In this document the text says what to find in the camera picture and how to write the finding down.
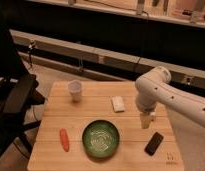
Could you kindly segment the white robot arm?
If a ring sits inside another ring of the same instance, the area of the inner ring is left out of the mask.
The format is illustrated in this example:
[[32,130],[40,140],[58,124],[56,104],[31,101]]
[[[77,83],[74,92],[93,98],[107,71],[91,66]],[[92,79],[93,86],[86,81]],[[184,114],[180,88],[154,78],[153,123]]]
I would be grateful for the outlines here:
[[138,110],[149,114],[159,102],[205,128],[205,98],[174,88],[170,81],[170,71],[162,66],[139,76],[135,81]]

